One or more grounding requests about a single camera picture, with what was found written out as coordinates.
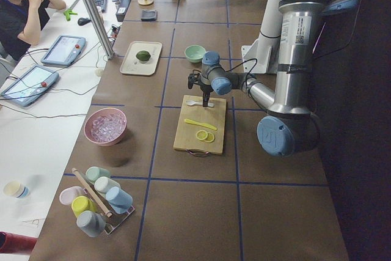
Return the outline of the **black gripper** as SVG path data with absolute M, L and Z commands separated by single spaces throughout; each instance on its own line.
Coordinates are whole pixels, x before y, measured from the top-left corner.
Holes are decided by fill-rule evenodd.
M 207 108 L 213 88 L 207 79 L 204 81 L 201 72 L 197 70 L 193 70 L 188 76 L 188 89 L 192 89 L 194 85 L 199 86 L 203 92 L 203 107 Z

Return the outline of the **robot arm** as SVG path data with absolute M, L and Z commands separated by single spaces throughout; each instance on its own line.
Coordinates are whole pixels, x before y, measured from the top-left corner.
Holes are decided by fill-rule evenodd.
M 200 73 L 188 76 L 188 87 L 199 86 L 203 103 L 211 93 L 246 93 L 266 111 L 257 126 L 262 148 L 273 156 L 312 150 L 320 138 L 320 123 L 309 110 L 307 94 L 313 52 L 325 15 L 355 8 L 359 0 L 268 0 L 258 38 L 242 48 L 250 70 L 224 70 L 219 54 L 208 51 Z

